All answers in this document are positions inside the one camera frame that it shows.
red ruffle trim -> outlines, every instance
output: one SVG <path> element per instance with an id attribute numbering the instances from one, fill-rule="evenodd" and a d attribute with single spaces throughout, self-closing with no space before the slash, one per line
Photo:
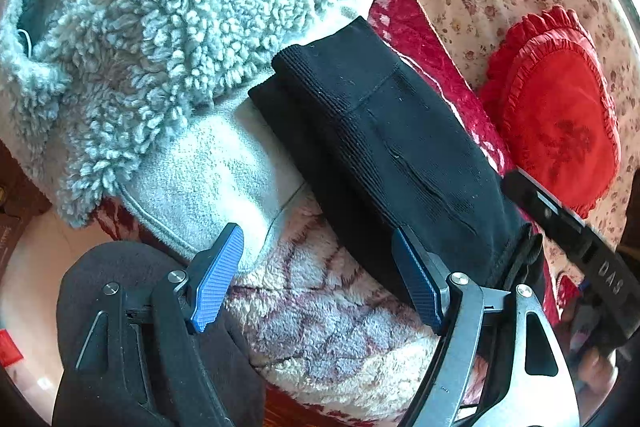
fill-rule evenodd
<path id="1" fill-rule="evenodd" d="M 614 170 L 617 172 L 621 151 L 615 104 L 607 89 L 593 39 L 573 10 L 553 6 L 551 10 L 542 12 L 541 16 L 528 14 L 509 29 L 498 51 L 489 58 L 488 80 L 479 92 L 484 110 L 508 144 L 511 120 L 517 111 L 518 99 L 525 82 L 540 60 L 558 50 L 570 50 L 580 55 L 596 80 L 602 107 L 603 130 L 609 138 Z M 615 172 L 606 187 L 593 198 L 572 205 L 579 216 L 586 217 L 597 201 L 609 191 Z"/>

black fabric pad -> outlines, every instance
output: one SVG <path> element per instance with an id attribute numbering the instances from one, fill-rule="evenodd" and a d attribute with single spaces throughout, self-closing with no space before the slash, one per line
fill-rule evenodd
<path id="1" fill-rule="evenodd" d="M 117 281 L 130 289 L 152 287 L 170 271 L 182 268 L 166 254 L 141 243 L 114 241 L 85 253 L 66 272 L 58 296 L 58 349 L 63 366 L 74 363 L 95 299 L 105 284 Z M 238 324 L 222 308 L 216 321 L 196 338 L 209 378 L 234 424 L 261 427 L 264 380 L 249 364 L 248 346 Z"/>
<path id="2" fill-rule="evenodd" d="M 449 105 L 359 17 L 292 45 L 249 90 L 360 265 L 410 303 L 391 256 L 409 226 L 451 271 L 513 289 L 542 280 L 542 247 Z"/>

white drawstring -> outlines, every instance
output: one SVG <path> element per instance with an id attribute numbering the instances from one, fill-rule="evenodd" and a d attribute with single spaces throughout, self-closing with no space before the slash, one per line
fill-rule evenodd
<path id="1" fill-rule="evenodd" d="M 31 47 L 31 37 L 26 30 L 21 30 L 20 28 L 18 28 L 18 33 L 22 33 L 24 35 L 24 38 L 27 41 L 27 58 L 31 58 L 31 50 L 33 49 Z"/>

blue gripper pad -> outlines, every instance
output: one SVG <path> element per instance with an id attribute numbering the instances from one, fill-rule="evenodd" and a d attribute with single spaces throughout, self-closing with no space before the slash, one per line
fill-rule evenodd
<path id="1" fill-rule="evenodd" d="M 191 261 L 187 295 L 193 309 L 190 321 L 198 333 L 216 320 L 243 251 L 242 229 L 236 223 L 228 223 L 213 247 L 198 252 Z"/>
<path id="2" fill-rule="evenodd" d="M 434 333 L 441 335 L 444 330 L 444 314 L 440 293 L 400 229 L 396 229 L 391 236 L 391 254 L 420 319 Z"/>

patterned plush blanket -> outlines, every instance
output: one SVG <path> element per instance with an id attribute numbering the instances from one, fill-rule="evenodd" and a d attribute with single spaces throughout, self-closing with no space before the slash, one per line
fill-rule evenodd
<path id="1" fill-rule="evenodd" d="M 418 74 L 437 79 L 432 87 L 491 165 L 501 174 L 512 168 L 506 147 L 416 0 L 375 0 L 369 23 Z M 145 238 L 114 201 L 97 216 L 116 237 L 131 239 L 132 231 L 134 238 L 141 232 Z M 549 303 L 553 318 L 552 298 Z M 309 190 L 289 206 L 283 232 L 262 263 L 234 281 L 226 305 L 248 339 L 252 363 L 268 382 L 352 425 L 396 422 L 438 342 L 412 309 L 340 245 Z M 485 370 L 478 359 L 468 402 L 478 398 Z"/>

